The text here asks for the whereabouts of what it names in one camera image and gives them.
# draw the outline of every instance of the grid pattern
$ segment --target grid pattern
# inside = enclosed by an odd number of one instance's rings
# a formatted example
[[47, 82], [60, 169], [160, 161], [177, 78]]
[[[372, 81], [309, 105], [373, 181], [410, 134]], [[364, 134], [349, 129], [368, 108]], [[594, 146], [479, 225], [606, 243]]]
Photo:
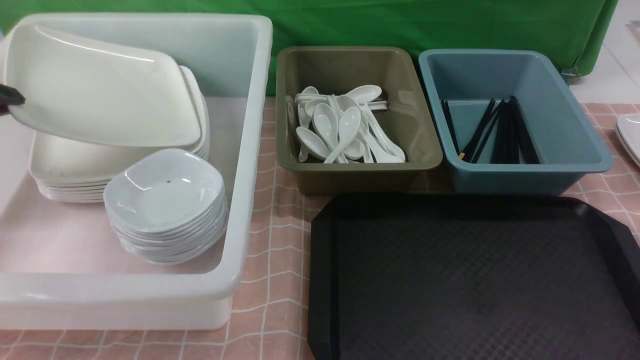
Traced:
[[[605, 174], [585, 176], [566, 195], [640, 229], [640, 169], [614, 133], [618, 115], [640, 105], [585, 104], [614, 155]], [[306, 342], [311, 220], [328, 202], [297, 191], [276, 164], [275, 111], [268, 100], [248, 254], [229, 323], [215, 331], [0, 331], [0, 360], [313, 360]], [[416, 192], [451, 190], [445, 167], [419, 176]]]

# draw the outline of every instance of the black serving tray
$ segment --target black serving tray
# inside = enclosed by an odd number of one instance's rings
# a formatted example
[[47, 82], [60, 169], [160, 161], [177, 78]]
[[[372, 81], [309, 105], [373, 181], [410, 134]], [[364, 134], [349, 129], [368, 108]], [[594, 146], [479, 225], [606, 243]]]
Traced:
[[316, 360], [640, 359], [640, 249], [570, 198], [346, 194], [312, 222]]

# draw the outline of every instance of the blue plastic bin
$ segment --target blue plastic bin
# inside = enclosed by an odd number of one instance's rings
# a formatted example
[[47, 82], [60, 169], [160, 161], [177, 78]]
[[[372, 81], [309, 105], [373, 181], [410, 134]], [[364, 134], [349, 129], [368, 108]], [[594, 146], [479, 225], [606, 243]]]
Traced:
[[[453, 185], [460, 193], [560, 195], [582, 176], [605, 172], [613, 158], [549, 59], [533, 51], [425, 51], [420, 71]], [[540, 165], [491, 164], [492, 137], [478, 163], [458, 158], [440, 100], [449, 101], [460, 149], [490, 99], [518, 98]]]

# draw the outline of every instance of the green backdrop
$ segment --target green backdrop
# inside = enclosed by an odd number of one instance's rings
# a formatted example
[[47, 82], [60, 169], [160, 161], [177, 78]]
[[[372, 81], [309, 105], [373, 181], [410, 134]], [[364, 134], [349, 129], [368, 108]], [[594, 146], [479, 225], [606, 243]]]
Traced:
[[0, 28], [40, 12], [249, 13], [273, 21], [275, 56], [293, 45], [528, 49], [558, 69], [593, 70], [617, 0], [0, 0]]

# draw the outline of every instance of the stack of white bowls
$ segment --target stack of white bowls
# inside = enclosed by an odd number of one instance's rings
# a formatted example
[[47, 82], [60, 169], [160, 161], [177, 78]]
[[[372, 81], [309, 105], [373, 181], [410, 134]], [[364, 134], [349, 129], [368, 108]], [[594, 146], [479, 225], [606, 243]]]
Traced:
[[[193, 73], [180, 67], [200, 122], [200, 139], [184, 150], [209, 158], [209, 112]], [[29, 172], [40, 193], [63, 202], [102, 202], [107, 183], [132, 164], [162, 148], [97, 145], [36, 132]]]
[[227, 229], [222, 175], [180, 149], [158, 151], [114, 177], [104, 204], [122, 246], [156, 265], [195, 258]]

